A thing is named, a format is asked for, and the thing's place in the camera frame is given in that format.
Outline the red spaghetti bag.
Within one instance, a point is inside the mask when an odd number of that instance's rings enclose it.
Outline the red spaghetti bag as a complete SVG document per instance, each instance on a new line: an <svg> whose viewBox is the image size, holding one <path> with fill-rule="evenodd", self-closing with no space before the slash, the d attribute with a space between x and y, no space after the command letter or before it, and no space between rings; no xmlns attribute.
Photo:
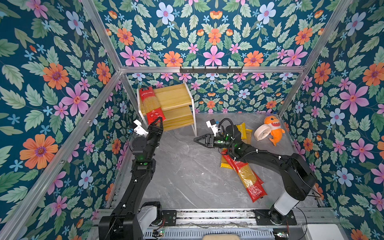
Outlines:
<svg viewBox="0 0 384 240"><path fill-rule="evenodd" d="M152 87L139 89L139 96L149 125L158 118L162 118L163 122L167 120Z"/></svg>
<svg viewBox="0 0 384 240"><path fill-rule="evenodd" d="M262 186L264 182L252 170L248 163L233 160L229 156L227 149L224 149L221 154L222 160L225 160L227 164L231 167L231 169L233 169L239 176L252 202L255 202L256 200L263 198L267 195L266 191Z"/></svg>
<svg viewBox="0 0 384 240"><path fill-rule="evenodd" d="M229 154L228 150L224 149L221 152L222 156L225 156L227 161L234 167L235 173L239 176L245 188L250 188L254 184L262 185L264 182L259 178L259 176L253 171L249 164L233 160Z"/></svg>

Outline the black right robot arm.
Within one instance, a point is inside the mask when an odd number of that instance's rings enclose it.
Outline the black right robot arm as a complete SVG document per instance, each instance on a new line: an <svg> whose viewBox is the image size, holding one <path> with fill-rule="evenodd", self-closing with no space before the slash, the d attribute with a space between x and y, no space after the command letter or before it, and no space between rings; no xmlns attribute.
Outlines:
<svg viewBox="0 0 384 240"><path fill-rule="evenodd" d="M216 125L214 120L207 121L213 129L211 134L194 138L194 142L206 148L227 149L224 156L236 163L256 164L280 174L284 190L270 208L268 218L275 225L285 222L288 214L301 201L304 201L316 183L316 176L299 154L278 155L259 150L241 139L241 132L229 118Z"/></svg>

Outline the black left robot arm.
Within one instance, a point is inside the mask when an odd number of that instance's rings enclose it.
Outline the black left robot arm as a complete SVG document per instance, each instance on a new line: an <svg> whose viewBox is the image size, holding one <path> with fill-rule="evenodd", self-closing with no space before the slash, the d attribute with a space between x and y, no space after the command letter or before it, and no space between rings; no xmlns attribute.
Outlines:
<svg viewBox="0 0 384 240"><path fill-rule="evenodd" d="M132 153L134 160L130 183L110 216L102 217L98 224L100 240L142 240L148 227L158 217L158 206L144 206L139 210L145 190L156 170L154 153L163 134L163 118L158 117L145 130L135 121Z"/></svg>

